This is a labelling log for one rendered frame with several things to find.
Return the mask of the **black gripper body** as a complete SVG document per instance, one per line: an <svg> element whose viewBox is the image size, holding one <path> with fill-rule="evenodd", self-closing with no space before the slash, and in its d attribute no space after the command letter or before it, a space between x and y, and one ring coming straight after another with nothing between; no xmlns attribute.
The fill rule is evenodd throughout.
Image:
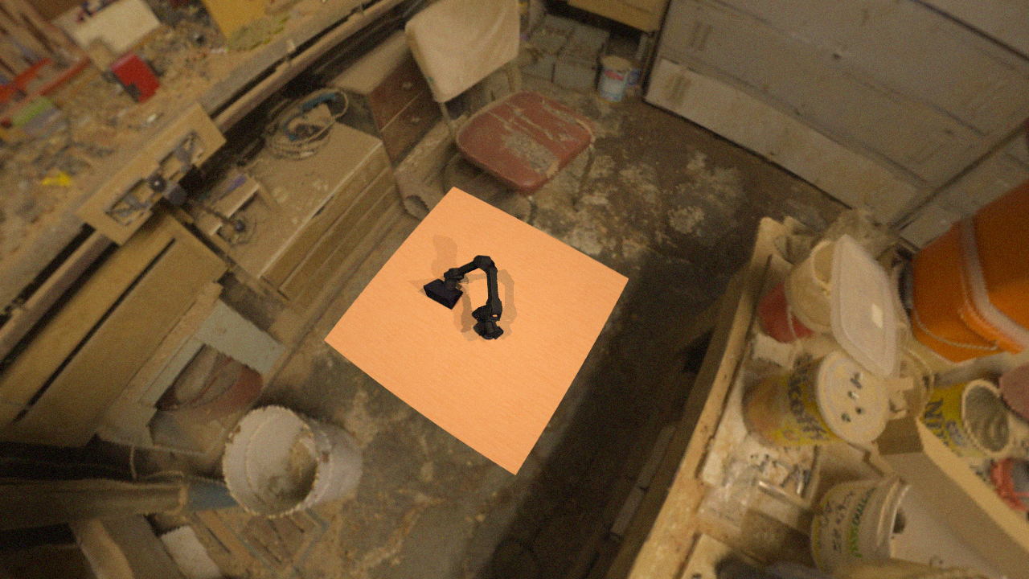
<svg viewBox="0 0 1029 579"><path fill-rule="evenodd" d="M481 312L482 312L481 307L477 307L477 310L473 311L473 318L477 319L477 320L481 320L481 322L484 323L482 321L482 319L481 319ZM484 323L484 325L485 325L485 323ZM495 335L494 337L492 337L494 340L498 339L503 334L502 327L500 327L500 326L497 326L497 327L498 327L498 335Z"/></svg>

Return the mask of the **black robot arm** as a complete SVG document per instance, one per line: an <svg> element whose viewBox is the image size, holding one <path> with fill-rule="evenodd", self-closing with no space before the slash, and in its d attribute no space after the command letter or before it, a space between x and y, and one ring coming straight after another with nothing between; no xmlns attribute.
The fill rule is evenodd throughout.
<svg viewBox="0 0 1029 579"><path fill-rule="evenodd" d="M473 272L474 269L482 269L486 273L486 289L488 290L488 299L486 299L486 306L481 306L481 320L477 325L473 326L473 330L481 337L486 334L486 337L494 337L498 335L498 327L496 325L497 320L500 320L502 315L502 302L498 297L498 280L497 273L498 269L495 267L495 263L492 261L490 256L484 256L484 254L477 254L473 258L473 261L468 261L467 264L459 268L451 268L443 273L443 287L447 292L453 292L456 290L458 280L464 278L464 274L468 272ZM495 318L493 318L493 315Z"/></svg>

